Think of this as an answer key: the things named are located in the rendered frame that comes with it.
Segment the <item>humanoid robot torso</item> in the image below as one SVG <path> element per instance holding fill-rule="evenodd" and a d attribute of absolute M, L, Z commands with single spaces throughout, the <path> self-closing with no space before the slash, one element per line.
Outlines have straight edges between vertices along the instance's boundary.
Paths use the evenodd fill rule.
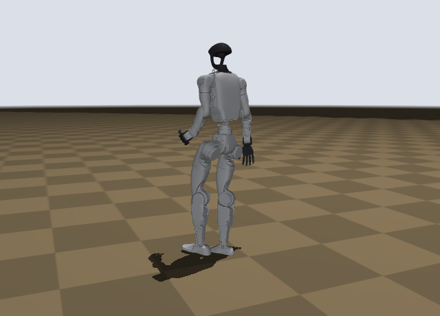
<path fill-rule="evenodd" d="M 214 70 L 214 69 L 213 69 Z M 229 128 L 229 122 L 238 120 L 241 110 L 241 88 L 240 80 L 236 74 L 219 72 L 214 74 L 214 82 L 210 87 L 210 110 L 213 122 L 223 122 L 217 124 L 218 133 L 212 136 L 212 141 L 221 142 L 221 155 L 233 153 L 236 148 L 237 138 Z"/>

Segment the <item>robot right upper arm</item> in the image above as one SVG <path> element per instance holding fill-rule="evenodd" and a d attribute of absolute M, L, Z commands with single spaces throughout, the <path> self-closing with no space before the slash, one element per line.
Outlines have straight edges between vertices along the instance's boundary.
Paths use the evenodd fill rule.
<path fill-rule="evenodd" d="M 248 95 L 246 91 L 247 83 L 244 78 L 240 78 L 240 88 L 241 88 L 241 110 L 239 113 L 240 118 L 244 118 L 250 115 L 250 108 L 248 102 Z"/>

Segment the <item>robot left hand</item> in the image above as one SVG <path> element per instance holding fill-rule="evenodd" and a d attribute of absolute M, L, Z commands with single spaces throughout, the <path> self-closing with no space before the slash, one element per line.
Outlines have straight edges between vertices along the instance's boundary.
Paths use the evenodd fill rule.
<path fill-rule="evenodd" d="M 190 138 L 188 141 L 186 141 L 186 139 L 184 138 L 183 135 L 184 135 L 185 133 L 187 133 L 187 132 L 188 132 L 188 131 L 182 133 L 181 130 L 179 130 L 179 134 L 180 134 L 179 137 L 180 137 L 180 139 L 182 140 L 182 142 L 184 143 L 184 145 L 189 144 L 189 143 L 190 143 L 189 141 L 193 138 L 193 137 L 192 137 L 192 138 Z"/>

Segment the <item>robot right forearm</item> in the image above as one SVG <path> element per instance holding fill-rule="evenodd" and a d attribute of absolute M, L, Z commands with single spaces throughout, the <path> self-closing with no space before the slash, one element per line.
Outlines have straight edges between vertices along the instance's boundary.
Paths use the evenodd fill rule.
<path fill-rule="evenodd" d="M 242 135 L 243 135 L 243 141 L 245 144 L 250 144 L 251 122 L 252 122 L 251 113 L 249 116 L 241 119 L 242 129 L 243 129 Z"/>

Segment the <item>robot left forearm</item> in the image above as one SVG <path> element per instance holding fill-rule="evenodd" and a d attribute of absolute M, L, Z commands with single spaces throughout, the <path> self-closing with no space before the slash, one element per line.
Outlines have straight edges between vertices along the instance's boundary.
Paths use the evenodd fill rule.
<path fill-rule="evenodd" d="M 206 123 L 203 119 L 204 116 L 204 109 L 199 107 L 196 112 L 196 116 L 194 118 L 194 122 L 192 124 L 192 128 L 188 130 L 187 133 L 185 133 L 183 136 L 188 141 L 190 138 L 195 137 L 199 134 L 202 126 Z"/>

